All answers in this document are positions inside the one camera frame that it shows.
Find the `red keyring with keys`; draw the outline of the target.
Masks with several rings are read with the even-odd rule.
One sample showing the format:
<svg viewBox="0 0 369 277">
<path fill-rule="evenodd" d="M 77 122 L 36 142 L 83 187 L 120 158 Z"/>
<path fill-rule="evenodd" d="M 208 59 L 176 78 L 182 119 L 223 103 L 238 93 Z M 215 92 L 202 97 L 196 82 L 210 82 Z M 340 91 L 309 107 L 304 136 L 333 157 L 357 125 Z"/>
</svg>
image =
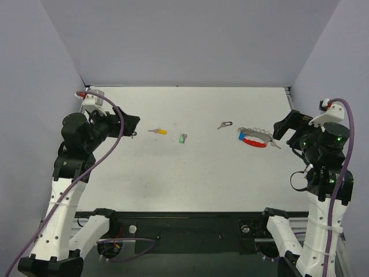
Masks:
<svg viewBox="0 0 369 277">
<path fill-rule="evenodd" d="M 245 134 L 244 139 L 240 141 L 252 147 L 266 148 L 273 141 L 272 135 L 264 129 L 240 127 L 238 132 Z"/>
</svg>

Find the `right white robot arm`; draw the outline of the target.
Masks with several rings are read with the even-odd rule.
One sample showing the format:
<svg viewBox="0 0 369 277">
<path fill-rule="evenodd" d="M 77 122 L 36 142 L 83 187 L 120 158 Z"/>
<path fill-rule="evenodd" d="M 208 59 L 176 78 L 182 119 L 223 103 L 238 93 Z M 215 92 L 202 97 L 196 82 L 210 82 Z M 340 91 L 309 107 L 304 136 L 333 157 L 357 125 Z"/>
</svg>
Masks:
<svg viewBox="0 0 369 277">
<path fill-rule="evenodd" d="M 302 172 L 308 198 L 305 239 L 300 243 L 285 211 L 265 208 L 258 231 L 272 236 L 279 253 L 278 276 L 335 276 L 335 259 L 341 222 L 351 201 L 353 175 L 347 169 L 349 156 L 343 153 L 351 130 L 336 119 L 315 119 L 296 110 L 274 125 L 273 138 L 280 140 L 287 130 L 295 133 L 287 144 L 298 151 L 306 164 Z"/>
</svg>

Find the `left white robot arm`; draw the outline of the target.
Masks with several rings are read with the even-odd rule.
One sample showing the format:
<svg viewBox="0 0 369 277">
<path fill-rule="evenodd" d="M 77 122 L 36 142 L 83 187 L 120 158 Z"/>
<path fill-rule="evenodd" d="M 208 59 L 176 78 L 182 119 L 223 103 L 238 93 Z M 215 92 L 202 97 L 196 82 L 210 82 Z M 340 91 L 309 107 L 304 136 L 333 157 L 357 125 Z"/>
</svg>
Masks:
<svg viewBox="0 0 369 277">
<path fill-rule="evenodd" d="M 119 234 L 116 212 L 94 210 L 87 223 L 71 236 L 74 217 L 91 171 L 99 164 L 94 151 L 108 137 L 120 140 L 136 135 L 140 118 L 121 109 L 113 114 L 93 110 L 72 113 L 62 121 L 63 142 L 52 174 L 52 192 L 47 215 L 33 238 L 29 256 L 22 257 L 18 270 L 25 276 L 81 276 L 84 260 L 97 240 Z"/>
</svg>

